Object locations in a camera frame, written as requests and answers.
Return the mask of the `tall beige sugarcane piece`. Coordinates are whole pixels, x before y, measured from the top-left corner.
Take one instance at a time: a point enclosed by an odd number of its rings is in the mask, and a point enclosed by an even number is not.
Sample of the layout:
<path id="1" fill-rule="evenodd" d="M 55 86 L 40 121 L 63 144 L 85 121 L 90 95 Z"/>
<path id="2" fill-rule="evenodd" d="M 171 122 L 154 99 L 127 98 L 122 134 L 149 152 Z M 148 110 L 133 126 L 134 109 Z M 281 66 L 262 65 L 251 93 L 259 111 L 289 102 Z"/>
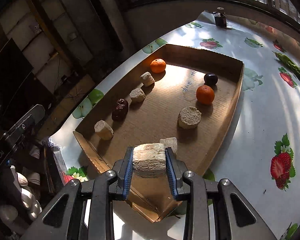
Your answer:
<path id="1" fill-rule="evenodd" d="M 104 120 L 98 121 L 94 125 L 95 133 L 102 139 L 102 140 L 110 140 L 114 136 L 113 129 L 108 125 L 107 122 Z"/>

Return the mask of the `fruit print tablecloth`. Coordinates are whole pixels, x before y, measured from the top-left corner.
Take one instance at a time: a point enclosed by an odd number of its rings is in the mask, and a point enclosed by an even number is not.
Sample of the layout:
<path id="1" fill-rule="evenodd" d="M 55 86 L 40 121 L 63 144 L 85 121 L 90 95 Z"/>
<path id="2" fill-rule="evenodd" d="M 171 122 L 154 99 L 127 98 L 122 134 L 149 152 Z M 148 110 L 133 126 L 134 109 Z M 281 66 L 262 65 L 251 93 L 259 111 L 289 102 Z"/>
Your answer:
<path id="1" fill-rule="evenodd" d="M 215 179 L 229 178 L 279 239 L 300 239 L 300 81 L 280 75 L 278 45 L 300 64 L 300 46 L 262 23 L 232 19 L 219 29 L 201 13 L 162 37 L 199 47 L 216 40 L 217 52 L 244 62 L 243 87 L 228 133 L 210 165 Z"/>

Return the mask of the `small dark jar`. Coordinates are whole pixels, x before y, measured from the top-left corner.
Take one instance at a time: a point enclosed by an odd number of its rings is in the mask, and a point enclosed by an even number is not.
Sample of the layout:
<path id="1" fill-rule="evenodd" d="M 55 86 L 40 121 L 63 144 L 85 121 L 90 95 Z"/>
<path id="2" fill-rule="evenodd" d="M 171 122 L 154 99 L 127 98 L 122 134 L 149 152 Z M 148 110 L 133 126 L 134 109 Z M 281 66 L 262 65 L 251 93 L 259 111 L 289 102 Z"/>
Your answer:
<path id="1" fill-rule="evenodd" d="M 217 7 L 217 10 L 213 12 L 213 16 L 215 19 L 215 25 L 220 28 L 227 28 L 226 14 L 223 7 Z"/>

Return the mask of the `green leafy vegetable bunch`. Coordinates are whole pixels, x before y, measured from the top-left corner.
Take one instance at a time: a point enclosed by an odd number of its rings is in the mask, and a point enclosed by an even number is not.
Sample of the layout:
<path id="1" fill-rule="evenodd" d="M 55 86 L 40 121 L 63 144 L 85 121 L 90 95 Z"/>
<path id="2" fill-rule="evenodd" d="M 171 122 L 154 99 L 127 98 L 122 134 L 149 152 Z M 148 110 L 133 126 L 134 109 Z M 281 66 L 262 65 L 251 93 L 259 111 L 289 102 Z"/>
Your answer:
<path id="1" fill-rule="evenodd" d="M 298 67 L 288 56 L 282 53 L 274 52 L 275 56 L 288 67 L 300 81 L 300 67 Z"/>

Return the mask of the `large beige sugarcane chunk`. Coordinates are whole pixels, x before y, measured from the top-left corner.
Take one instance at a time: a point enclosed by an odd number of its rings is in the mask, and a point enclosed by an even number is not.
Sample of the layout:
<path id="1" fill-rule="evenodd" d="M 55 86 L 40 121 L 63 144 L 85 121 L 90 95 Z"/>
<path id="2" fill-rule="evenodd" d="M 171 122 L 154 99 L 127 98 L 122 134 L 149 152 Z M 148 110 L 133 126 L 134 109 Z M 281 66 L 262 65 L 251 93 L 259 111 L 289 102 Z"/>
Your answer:
<path id="1" fill-rule="evenodd" d="M 165 145 L 142 144 L 133 148 L 133 172 L 141 178 L 159 178 L 166 174 Z"/>

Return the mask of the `brown cardboard tray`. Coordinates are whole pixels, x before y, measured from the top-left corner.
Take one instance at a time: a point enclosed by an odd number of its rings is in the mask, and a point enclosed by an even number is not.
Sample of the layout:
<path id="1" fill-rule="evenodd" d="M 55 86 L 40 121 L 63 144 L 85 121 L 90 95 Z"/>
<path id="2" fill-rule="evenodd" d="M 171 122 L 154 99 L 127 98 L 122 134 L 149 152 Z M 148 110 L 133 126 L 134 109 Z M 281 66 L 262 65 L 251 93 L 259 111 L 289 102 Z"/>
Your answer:
<path id="1" fill-rule="evenodd" d="M 145 100 L 130 103 L 125 119 L 113 121 L 115 102 L 128 99 L 130 92 L 142 86 L 140 76 L 149 71 L 154 59 L 163 59 L 167 66 L 155 74 L 155 83 L 144 88 Z M 210 86 L 215 99 L 211 105 L 197 101 L 196 90 L 204 75 L 213 73 L 218 82 Z M 74 131 L 74 136 L 99 173 L 122 159 L 129 146 L 158 142 L 176 137 L 177 158 L 197 174 L 204 174 L 218 152 L 230 127 L 241 92 L 244 63 L 214 51 L 166 44 L 149 54 L 111 88 L 93 107 Z M 179 112 L 196 107 L 202 118 L 196 128 L 178 125 Z M 110 140 L 102 140 L 94 125 L 104 120 L 113 129 Z"/>

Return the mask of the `dried red jujube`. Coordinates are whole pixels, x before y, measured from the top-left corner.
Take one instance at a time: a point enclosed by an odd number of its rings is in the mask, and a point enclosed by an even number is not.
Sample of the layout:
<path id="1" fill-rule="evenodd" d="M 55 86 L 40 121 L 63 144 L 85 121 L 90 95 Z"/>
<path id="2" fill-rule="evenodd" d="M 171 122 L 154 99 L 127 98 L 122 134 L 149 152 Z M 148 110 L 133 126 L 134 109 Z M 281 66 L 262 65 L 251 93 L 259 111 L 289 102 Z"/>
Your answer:
<path id="1" fill-rule="evenodd" d="M 111 118 L 113 121 L 123 121 L 128 113 L 129 104 L 126 99 L 119 99 L 115 103 Z"/>

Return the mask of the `round beige sugarcane slice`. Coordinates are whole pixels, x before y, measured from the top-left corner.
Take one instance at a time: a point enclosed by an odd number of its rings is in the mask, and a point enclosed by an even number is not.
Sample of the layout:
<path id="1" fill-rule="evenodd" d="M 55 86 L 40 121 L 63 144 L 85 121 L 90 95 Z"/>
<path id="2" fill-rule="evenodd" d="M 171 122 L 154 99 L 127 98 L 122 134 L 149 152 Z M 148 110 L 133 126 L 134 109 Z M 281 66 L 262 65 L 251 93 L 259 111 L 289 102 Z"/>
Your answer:
<path id="1" fill-rule="evenodd" d="M 178 125 L 183 129 L 193 129 L 198 126 L 202 113 L 192 106 L 183 108 L 178 114 Z"/>

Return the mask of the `dark purple plum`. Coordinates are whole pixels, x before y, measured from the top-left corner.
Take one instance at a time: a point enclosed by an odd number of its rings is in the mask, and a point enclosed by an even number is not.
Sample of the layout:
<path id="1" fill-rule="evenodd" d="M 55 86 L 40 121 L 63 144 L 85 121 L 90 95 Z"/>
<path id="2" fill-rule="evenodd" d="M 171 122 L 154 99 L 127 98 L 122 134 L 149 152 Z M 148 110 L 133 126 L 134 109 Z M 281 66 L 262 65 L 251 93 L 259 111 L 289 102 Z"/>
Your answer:
<path id="1" fill-rule="evenodd" d="M 204 82 L 207 86 L 214 86 L 218 82 L 218 76 L 213 73 L 206 73 L 204 75 Z"/>

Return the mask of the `white standing air conditioner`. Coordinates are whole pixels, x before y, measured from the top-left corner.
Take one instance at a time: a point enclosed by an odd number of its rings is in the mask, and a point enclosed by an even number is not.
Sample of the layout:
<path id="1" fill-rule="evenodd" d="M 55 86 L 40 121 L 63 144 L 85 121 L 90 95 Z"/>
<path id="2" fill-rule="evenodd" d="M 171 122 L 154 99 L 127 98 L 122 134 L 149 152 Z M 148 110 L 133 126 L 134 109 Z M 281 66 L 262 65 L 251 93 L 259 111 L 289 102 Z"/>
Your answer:
<path id="1" fill-rule="evenodd" d="M 89 0 L 105 31 L 120 42 L 121 55 L 128 58 L 136 52 L 135 44 L 119 10 L 117 0 Z"/>

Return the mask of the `small beige chunk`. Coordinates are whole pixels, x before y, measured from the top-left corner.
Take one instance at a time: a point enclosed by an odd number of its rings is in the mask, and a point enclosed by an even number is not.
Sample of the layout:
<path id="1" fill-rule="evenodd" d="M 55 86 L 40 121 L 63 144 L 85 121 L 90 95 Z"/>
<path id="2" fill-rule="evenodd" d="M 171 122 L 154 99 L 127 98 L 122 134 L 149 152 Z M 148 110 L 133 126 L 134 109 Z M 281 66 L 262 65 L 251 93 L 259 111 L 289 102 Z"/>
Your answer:
<path id="1" fill-rule="evenodd" d="M 160 139 L 161 144 L 164 144 L 165 147 L 170 147 L 174 155 L 177 155 L 178 152 L 178 141 L 176 137 Z"/>

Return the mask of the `orange tangerine with stem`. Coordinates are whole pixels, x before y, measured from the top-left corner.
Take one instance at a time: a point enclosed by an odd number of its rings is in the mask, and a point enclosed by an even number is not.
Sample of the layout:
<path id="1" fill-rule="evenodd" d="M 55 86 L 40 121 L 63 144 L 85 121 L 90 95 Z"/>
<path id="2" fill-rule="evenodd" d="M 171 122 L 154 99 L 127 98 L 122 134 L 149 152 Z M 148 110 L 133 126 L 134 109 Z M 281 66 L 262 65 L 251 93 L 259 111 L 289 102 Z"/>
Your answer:
<path id="1" fill-rule="evenodd" d="M 162 73 L 166 69 L 166 62 L 163 59 L 154 59 L 150 64 L 150 69 L 154 73 Z"/>

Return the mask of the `small beige sugarcane piece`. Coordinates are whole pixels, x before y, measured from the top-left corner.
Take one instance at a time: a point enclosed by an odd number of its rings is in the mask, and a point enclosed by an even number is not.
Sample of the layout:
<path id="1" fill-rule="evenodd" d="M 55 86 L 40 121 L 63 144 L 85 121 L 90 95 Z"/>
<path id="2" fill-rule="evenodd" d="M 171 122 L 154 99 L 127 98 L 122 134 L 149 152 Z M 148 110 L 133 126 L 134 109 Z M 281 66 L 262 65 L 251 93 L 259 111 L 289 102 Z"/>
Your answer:
<path id="1" fill-rule="evenodd" d="M 153 83 L 155 83 L 155 79 L 153 78 L 153 76 L 151 75 L 150 72 L 143 73 L 140 76 L 140 80 L 145 87 L 148 87 L 148 86 L 152 85 Z"/>

